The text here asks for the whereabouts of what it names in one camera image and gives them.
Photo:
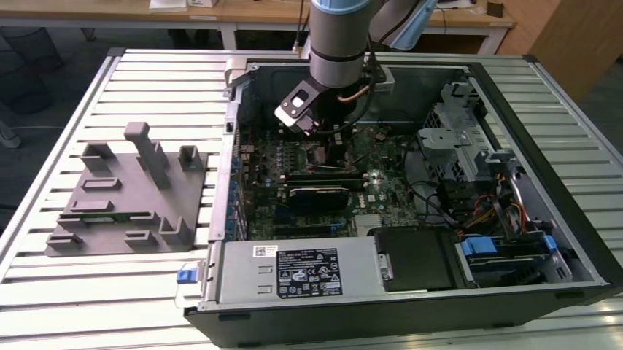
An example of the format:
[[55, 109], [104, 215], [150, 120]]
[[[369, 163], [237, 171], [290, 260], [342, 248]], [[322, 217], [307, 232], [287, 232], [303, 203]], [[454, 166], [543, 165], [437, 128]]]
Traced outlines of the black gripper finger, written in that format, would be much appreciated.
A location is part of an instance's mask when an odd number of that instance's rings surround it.
[[347, 140], [343, 133], [335, 133], [329, 136], [325, 144], [326, 148], [326, 165], [345, 167], [347, 165]]

